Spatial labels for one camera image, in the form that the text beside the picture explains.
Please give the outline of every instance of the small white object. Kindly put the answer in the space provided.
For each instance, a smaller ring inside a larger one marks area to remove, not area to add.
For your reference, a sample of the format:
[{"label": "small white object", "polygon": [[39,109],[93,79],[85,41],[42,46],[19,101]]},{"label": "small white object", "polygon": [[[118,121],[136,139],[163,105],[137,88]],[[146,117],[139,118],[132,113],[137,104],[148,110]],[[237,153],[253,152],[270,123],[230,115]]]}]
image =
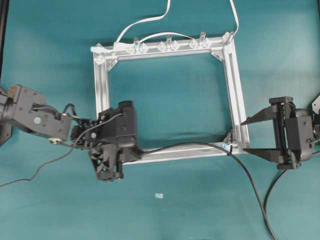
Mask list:
[{"label": "small white object", "polygon": [[198,45],[199,45],[199,43],[195,39],[192,39],[189,42],[189,47],[192,48],[192,49],[196,49],[198,47]]},{"label": "small white object", "polygon": [[179,48],[180,48],[180,44],[179,44],[176,40],[174,40],[173,43],[171,44],[171,49],[172,49],[173,51],[176,51],[176,50],[178,50]]},{"label": "small white object", "polygon": [[156,199],[163,199],[164,198],[164,194],[163,193],[155,193],[154,197]]},{"label": "small white object", "polygon": [[149,47],[146,44],[142,43],[139,48],[140,53],[145,54],[148,52],[148,50],[149,50]]},{"label": "small white object", "polygon": [[34,119],[33,119],[33,122],[35,123],[35,124],[40,124],[41,123],[41,118],[40,117],[35,117]]},{"label": "small white object", "polygon": [[128,54],[134,54],[135,51],[136,51],[136,48],[134,46],[130,46],[130,47],[127,47],[125,49],[125,51],[128,53]]},{"label": "small white object", "polygon": [[165,50],[167,50],[167,46],[163,43],[163,41],[161,41],[160,44],[158,45],[158,49],[161,52],[164,52]]},{"label": "small white object", "polygon": [[210,48],[211,45],[212,45],[212,41],[210,41],[210,39],[206,37],[205,40],[203,41],[202,46],[203,46],[204,48]]}]

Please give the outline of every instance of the led light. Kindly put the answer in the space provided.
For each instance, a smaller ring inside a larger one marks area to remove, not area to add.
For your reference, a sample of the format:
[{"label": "led light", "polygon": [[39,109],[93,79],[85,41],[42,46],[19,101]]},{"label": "led light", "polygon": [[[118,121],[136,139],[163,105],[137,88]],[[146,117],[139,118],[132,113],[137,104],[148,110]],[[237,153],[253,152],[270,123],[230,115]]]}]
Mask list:
[{"label": "led light", "polygon": [[133,39],[133,45],[134,45],[135,51],[139,52],[139,47],[140,47],[139,38],[135,37]]},{"label": "led light", "polygon": [[203,46],[203,45],[204,45],[205,39],[206,39],[206,33],[205,33],[204,31],[202,31],[202,32],[200,33],[199,46]]},{"label": "led light", "polygon": [[179,48],[180,48],[180,44],[179,44],[176,40],[174,40],[173,43],[171,43],[171,49],[172,49],[173,51],[176,51],[176,50],[178,50]]},{"label": "led light", "polygon": [[160,44],[158,45],[158,49],[161,52],[164,52],[167,49],[167,46],[161,41]]},{"label": "led light", "polygon": [[210,41],[210,39],[206,37],[202,45],[204,48],[210,48],[212,45],[212,41]]},{"label": "led light", "polygon": [[146,52],[148,52],[148,50],[149,50],[149,47],[146,44],[142,43],[139,48],[140,53],[145,54]]},{"label": "led light", "polygon": [[192,48],[192,49],[196,49],[198,47],[198,45],[199,45],[199,43],[195,39],[192,39],[189,42],[189,47]]},{"label": "led light", "polygon": [[169,49],[170,46],[171,46],[171,44],[172,44],[172,36],[171,36],[171,35],[168,35],[168,36],[166,37],[166,48]]},{"label": "led light", "polygon": [[125,51],[128,53],[128,54],[134,54],[136,49],[135,49],[135,46],[129,46],[129,47],[126,47],[125,48]]}]

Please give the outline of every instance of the teal fabric surface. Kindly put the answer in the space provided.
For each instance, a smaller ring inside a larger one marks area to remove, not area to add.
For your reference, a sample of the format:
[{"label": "teal fabric surface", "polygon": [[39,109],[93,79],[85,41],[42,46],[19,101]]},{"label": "teal fabric surface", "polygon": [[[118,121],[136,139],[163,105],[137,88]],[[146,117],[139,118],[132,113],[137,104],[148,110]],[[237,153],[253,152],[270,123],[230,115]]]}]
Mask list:
[{"label": "teal fabric surface", "polygon": [[[235,38],[247,116],[271,97],[299,107],[320,93],[320,23],[316,0],[236,0]],[[161,14],[162,0],[12,0],[1,87],[21,84],[62,110],[96,115],[90,46],[110,45],[128,24]],[[234,29],[228,0],[172,2],[168,15],[139,24],[123,40],[172,31],[197,37]],[[144,147],[219,141],[231,127],[224,71],[211,56],[118,63],[110,73],[111,104],[134,100]],[[272,123],[250,126],[253,147],[274,146]],[[31,176],[65,147],[17,129],[0,149],[0,183]],[[276,165],[250,155],[261,196]],[[271,195],[268,216],[280,240],[320,235],[320,159],[289,172]],[[126,166],[125,179],[95,179],[88,154],[44,168],[33,182],[0,188],[0,239],[6,240],[269,240],[250,183],[231,158]],[[163,199],[155,198],[162,193]]]}]

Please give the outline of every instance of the white cable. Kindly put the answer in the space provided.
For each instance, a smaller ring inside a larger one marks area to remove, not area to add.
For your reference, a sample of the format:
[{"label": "white cable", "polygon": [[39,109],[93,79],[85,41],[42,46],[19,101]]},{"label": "white cable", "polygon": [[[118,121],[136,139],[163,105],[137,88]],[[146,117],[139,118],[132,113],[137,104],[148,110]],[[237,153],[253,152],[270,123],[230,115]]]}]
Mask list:
[{"label": "white cable", "polygon": [[235,20],[235,24],[236,24],[236,29],[234,32],[231,32],[230,37],[227,40],[226,44],[229,44],[234,39],[235,35],[237,34],[237,32],[239,30],[239,18],[238,18],[236,6],[235,6],[235,3],[233,0],[230,0],[230,5],[232,8],[232,12],[233,12],[233,16],[234,16],[234,20]]},{"label": "white cable", "polygon": [[142,38],[139,41],[139,43],[142,44],[144,41],[146,41],[148,39],[152,39],[152,38],[155,38],[155,37],[160,37],[160,36],[163,36],[163,35],[176,35],[176,36],[181,36],[181,37],[185,37],[185,38],[188,38],[188,39],[193,39],[193,37],[190,37],[188,35],[184,35],[182,33],[172,32],[172,31],[164,31],[164,32],[154,33],[154,34],[151,34],[149,36],[146,36],[146,37]]},{"label": "white cable", "polygon": [[136,21],[136,22],[130,24],[129,26],[127,26],[125,29],[122,30],[122,32],[120,33],[120,35],[118,36],[118,38],[116,39],[115,42],[119,43],[121,38],[123,37],[123,35],[126,33],[126,31],[129,28],[131,28],[133,25],[163,19],[167,15],[167,13],[169,12],[170,4],[171,4],[171,0],[167,0],[166,10],[165,10],[165,13],[163,15],[161,15],[161,16],[153,16],[153,17],[148,17],[148,18],[145,18],[145,19],[141,19],[141,20]]},{"label": "white cable", "polygon": [[236,6],[235,6],[234,1],[230,0],[230,4],[231,4],[231,8],[232,8],[235,24],[236,24],[236,29],[235,29],[233,35],[236,35],[238,30],[239,30],[239,18],[238,18],[238,14],[237,14],[237,10],[236,10]]}]

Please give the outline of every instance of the metal bracket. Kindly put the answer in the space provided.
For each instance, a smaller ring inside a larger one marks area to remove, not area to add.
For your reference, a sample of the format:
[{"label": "metal bracket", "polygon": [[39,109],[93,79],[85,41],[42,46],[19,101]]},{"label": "metal bracket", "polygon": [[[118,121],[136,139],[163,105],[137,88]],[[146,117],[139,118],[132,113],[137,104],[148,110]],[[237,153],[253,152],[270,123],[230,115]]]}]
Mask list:
[{"label": "metal bracket", "polygon": [[312,110],[316,114],[320,114],[320,95],[312,102]]},{"label": "metal bracket", "polygon": [[111,69],[117,64],[118,60],[115,58],[115,59],[111,59],[109,61],[106,61],[106,70],[108,72],[111,71]]},{"label": "metal bracket", "polygon": [[[0,88],[0,95],[7,96],[7,93]],[[0,124],[0,147],[11,138],[12,135],[12,125],[9,123]]]},{"label": "metal bracket", "polygon": [[220,62],[224,61],[224,56],[220,52],[211,52],[211,55],[218,59]]}]

